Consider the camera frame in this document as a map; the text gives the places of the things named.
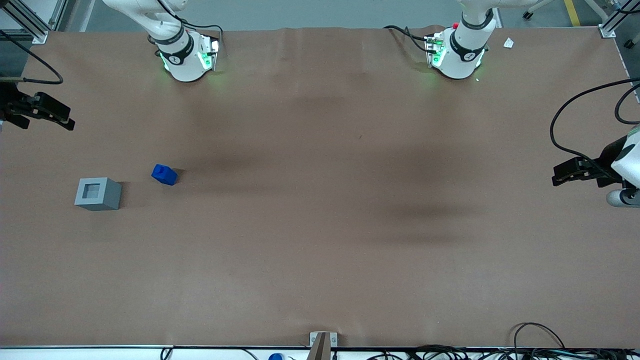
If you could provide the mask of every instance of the metal frame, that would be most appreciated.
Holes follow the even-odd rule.
[[[9,0],[3,10],[33,36],[34,44],[44,44],[47,41],[51,28],[22,0]]]
[[[29,34],[33,37],[33,44],[44,44],[47,41],[49,32],[58,30],[60,27],[60,19],[67,10],[68,4],[68,0],[58,0],[51,18],[49,18],[48,22],[45,22],[22,0],[8,0],[3,7],[4,12],[20,24],[24,31],[7,31],[7,33],[15,37]]]

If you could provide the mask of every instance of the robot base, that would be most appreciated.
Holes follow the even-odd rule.
[[[164,69],[178,81],[190,82],[200,79],[207,71],[215,70],[220,42],[217,39],[201,35],[197,31],[189,30],[189,36],[194,41],[191,52],[184,58],[180,65],[171,62],[171,59],[160,57],[164,62]]]
[[[424,39],[427,50],[436,51],[435,54],[427,53],[427,63],[430,67],[438,69],[444,76],[452,79],[464,79],[473,74],[480,66],[484,50],[472,61],[462,61],[460,55],[451,49],[452,28],[447,28],[441,33],[435,33],[432,37]]]

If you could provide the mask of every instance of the brown paper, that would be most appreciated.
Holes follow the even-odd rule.
[[[596,29],[498,29],[461,81],[397,32],[282,29],[225,33],[218,71],[179,83],[145,37],[35,47],[65,82],[20,89],[77,125],[0,135],[3,345],[509,345],[522,321],[637,345],[639,213],[607,205],[613,186],[551,183],[572,157],[553,114],[627,76]],[[26,75],[51,76],[33,59]],[[576,101],[558,141],[598,156],[628,131],[626,89]],[[121,209],[75,207],[102,176]]]

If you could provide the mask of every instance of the small metal bracket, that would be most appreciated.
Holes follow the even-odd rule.
[[[616,32],[611,30],[610,32],[606,32],[602,24],[598,25],[598,30],[600,31],[600,36],[602,38],[615,38]]]
[[[33,45],[44,45],[47,42],[47,38],[49,37],[49,32],[45,31],[44,32],[44,36],[40,37],[40,38],[33,38],[33,41],[31,42]]]
[[[316,340],[316,336],[319,332],[324,331],[314,331],[309,333],[309,346],[312,347],[314,345],[314,341]],[[338,333],[337,332],[329,332],[329,339],[331,340],[331,347],[338,346]]]

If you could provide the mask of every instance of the wire bundle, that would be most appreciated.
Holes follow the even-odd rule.
[[[598,90],[602,90],[604,88],[610,88],[612,86],[616,86],[616,85],[620,85],[620,84],[633,83],[633,82],[636,82],[636,81],[640,81],[640,77],[638,77],[638,78],[630,78],[630,79],[625,79],[625,80],[619,80],[619,81],[613,81],[611,83],[603,84],[603,85],[596,86],[596,87],[590,88],[588,90],[585,90],[585,91],[573,96],[571,99],[567,100],[560,107],[560,109],[558,109],[558,111],[554,115],[553,120],[551,120],[551,125],[549,127],[549,135],[551,137],[551,142],[554,144],[554,146],[557,147],[558,149],[564,151],[564,152],[568,152],[570,154],[574,154],[576,156],[580,156],[581,158],[583,158],[586,161],[588,161],[593,167],[595,167],[596,169],[601,171],[601,173],[605,174],[605,176],[607,176],[609,179],[617,181],[618,180],[617,177],[613,176],[610,172],[606,171],[595,160],[591,159],[589,156],[586,156],[585,154],[583,154],[583,153],[581,153],[579,151],[576,151],[576,150],[573,150],[573,149],[569,149],[569,148],[567,148],[565,146],[562,146],[562,145],[558,144],[558,142],[556,141],[556,135],[554,133],[554,129],[555,129],[555,126],[556,126],[556,121],[558,120],[558,117],[560,117],[560,114],[562,113],[562,111],[567,106],[569,106],[569,104],[571,104],[574,100],[578,99],[579,97],[582,97],[584,95],[590,94],[592,92],[596,92]],[[618,120],[622,124],[626,124],[626,125],[637,125],[637,124],[640,124],[640,121],[627,121],[627,120],[624,120],[623,118],[620,117],[620,106],[622,105],[624,100],[638,88],[640,88],[640,84],[638,84],[636,86],[633,86],[631,89],[627,90],[627,92],[625,92],[620,97],[620,100],[618,100],[618,103],[616,104],[616,106],[614,108],[614,116],[616,117],[616,120]]]

